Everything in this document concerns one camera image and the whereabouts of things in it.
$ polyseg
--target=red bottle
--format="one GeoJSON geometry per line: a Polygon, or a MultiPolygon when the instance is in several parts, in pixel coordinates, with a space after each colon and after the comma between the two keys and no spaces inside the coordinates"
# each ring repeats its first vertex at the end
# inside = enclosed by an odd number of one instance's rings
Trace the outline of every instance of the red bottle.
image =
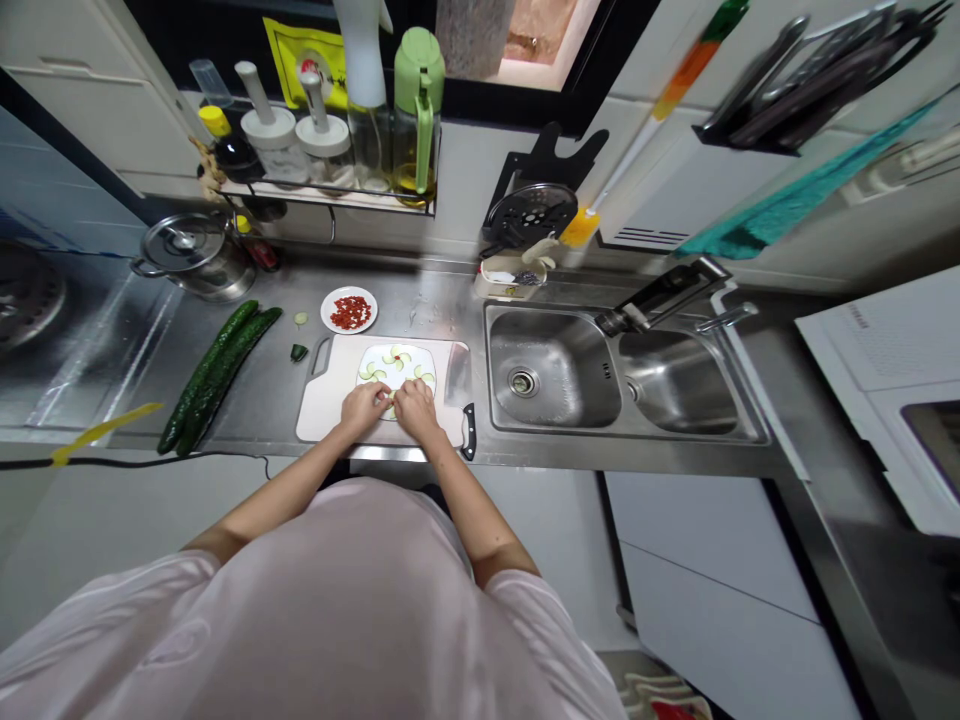
{"type": "Polygon", "coordinates": [[[243,215],[237,215],[237,233],[240,242],[250,253],[250,257],[261,270],[276,272],[280,269],[280,258],[273,246],[260,237],[260,233],[253,229],[250,221],[243,215]]]}

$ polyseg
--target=person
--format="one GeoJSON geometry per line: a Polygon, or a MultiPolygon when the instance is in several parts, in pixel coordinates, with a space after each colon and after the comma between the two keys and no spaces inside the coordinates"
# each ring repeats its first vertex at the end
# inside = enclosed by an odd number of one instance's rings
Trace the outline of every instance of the person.
{"type": "Polygon", "coordinates": [[[326,438],[183,550],[94,580],[11,645],[0,717],[625,717],[430,388],[389,390],[358,386],[326,438]],[[372,478],[318,492],[390,402],[449,518],[372,478]]]}

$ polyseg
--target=ventilation grille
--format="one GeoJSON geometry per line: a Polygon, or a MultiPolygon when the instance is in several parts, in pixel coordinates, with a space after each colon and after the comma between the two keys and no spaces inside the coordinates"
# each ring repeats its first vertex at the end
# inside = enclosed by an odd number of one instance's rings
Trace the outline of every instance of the ventilation grille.
{"type": "Polygon", "coordinates": [[[669,251],[684,243],[689,237],[690,235],[687,233],[672,232],[670,230],[624,227],[614,235],[612,244],[669,251]]]}

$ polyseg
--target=chopped red chili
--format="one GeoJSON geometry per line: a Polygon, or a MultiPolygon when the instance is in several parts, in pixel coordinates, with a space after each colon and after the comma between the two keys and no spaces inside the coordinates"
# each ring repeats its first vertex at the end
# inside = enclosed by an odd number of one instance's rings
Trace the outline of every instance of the chopped red chili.
{"type": "Polygon", "coordinates": [[[370,321],[372,309],[359,295],[351,295],[333,302],[337,310],[330,316],[330,322],[341,330],[356,330],[370,321]]]}

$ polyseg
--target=black cable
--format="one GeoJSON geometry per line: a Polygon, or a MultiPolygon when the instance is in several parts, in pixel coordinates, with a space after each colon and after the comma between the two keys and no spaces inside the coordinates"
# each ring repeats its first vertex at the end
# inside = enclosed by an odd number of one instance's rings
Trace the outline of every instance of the black cable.
{"type": "MultiPolygon", "coordinates": [[[[263,474],[267,480],[270,480],[270,458],[266,455],[251,455],[249,453],[231,453],[231,452],[202,452],[187,455],[186,457],[161,458],[160,460],[148,460],[146,462],[127,462],[125,460],[108,460],[106,458],[70,458],[67,465],[103,465],[106,467],[120,468],[145,468],[157,467],[158,465],[169,465],[170,463],[183,462],[184,460],[196,460],[197,458],[210,457],[212,455],[224,455],[228,457],[249,457],[257,460],[263,460],[263,474]]],[[[2,460],[0,461],[0,472],[5,470],[33,470],[35,468],[50,467],[53,465],[53,458],[42,458],[40,460],[2,460]]]]}

